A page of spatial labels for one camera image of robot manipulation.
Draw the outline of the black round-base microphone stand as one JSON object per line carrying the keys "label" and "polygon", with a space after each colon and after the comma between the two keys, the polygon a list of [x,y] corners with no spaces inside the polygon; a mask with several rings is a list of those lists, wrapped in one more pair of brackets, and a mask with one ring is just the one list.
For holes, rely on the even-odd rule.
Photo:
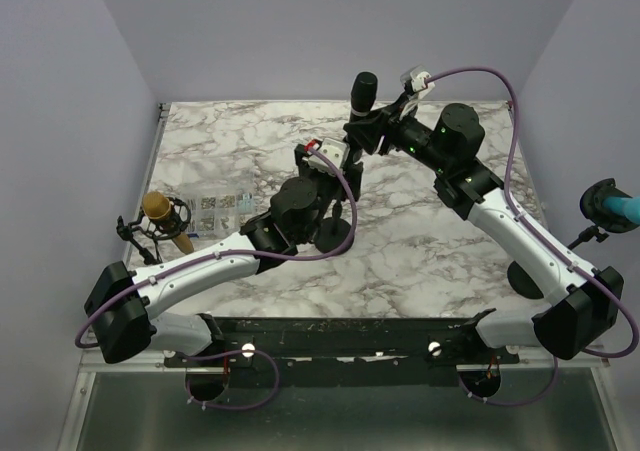
{"label": "black round-base microphone stand", "polygon": [[343,244],[352,229],[352,225],[342,218],[347,194],[334,175],[315,170],[314,181],[317,185],[318,216],[313,243],[319,252],[331,253]]}

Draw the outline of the black handheld microphone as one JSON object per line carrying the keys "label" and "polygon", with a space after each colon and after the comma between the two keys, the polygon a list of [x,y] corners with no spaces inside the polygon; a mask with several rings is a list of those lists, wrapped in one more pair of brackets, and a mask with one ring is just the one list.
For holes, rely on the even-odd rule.
{"label": "black handheld microphone", "polygon": [[366,120],[377,96],[378,78],[369,71],[360,72],[353,83],[350,99],[350,116],[345,128],[345,141],[350,147],[350,159],[358,161],[362,152],[372,150],[372,139],[367,134],[367,126],[360,125],[359,121]]}

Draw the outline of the gold microphone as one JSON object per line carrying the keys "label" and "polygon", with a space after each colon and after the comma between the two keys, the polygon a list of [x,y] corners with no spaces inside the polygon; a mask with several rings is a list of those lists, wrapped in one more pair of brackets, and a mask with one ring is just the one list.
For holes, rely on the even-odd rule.
{"label": "gold microphone", "polygon": [[186,227],[175,204],[159,191],[150,191],[142,198],[142,211],[157,230],[166,236],[185,255],[194,252],[194,246],[186,234]]}

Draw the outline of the black shock mount tripod stand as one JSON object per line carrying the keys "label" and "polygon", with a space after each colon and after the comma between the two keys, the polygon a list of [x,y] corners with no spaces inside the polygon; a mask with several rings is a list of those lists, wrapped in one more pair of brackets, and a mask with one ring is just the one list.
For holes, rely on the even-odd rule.
{"label": "black shock mount tripod stand", "polygon": [[[138,216],[134,221],[125,223],[119,216],[116,233],[122,241],[131,244],[143,259],[145,265],[162,263],[159,243],[171,241],[184,255],[195,251],[187,234],[191,221],[189,206],[179,198],[168,197],[159,191],[147,192],[141,200]],[[142,246],[136,239],[141,234],[151,240],[154,252]]]}

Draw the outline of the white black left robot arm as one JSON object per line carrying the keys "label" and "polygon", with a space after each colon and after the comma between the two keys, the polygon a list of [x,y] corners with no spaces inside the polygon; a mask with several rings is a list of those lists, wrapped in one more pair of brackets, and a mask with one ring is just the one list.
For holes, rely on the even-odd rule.
{"label": "white black left robot arm", "polygon": [[130,271],[121,262],[101,272],[84,311],[104,361],[116,364],[160,349],[214,364],[222,351],[219,331],[204,314],[184,317],[170,308],[229,281],[258,275],[287,261],[302,261],[298,248],[317,244],[329,223],[330,205],[359,198],[362,152],[326,138],[294,150],[297,176],[286,180],[269,209],[229,237],[181,258]]}

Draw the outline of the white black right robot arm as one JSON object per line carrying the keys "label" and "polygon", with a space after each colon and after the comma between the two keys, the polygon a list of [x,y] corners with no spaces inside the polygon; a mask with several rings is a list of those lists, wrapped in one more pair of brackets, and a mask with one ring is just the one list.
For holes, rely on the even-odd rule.
{"label": "white black right robot arm", "polygon": [[472,107],[449,104],[428,128],[416,119],[407,95],[383,108],[374,106],[375,98],[372,88],[353,88],[348,137],[368,154],[396,149],[433,170],[440,200],[490,236],[545,301],[481,317],[459,341],[467,360],[483,362],[503,346],[541,346],[570,360],[615,324],[623,277],[613,267],[599,270],[579,258],[515,204],[503,181],[476,156],[485,130]]}

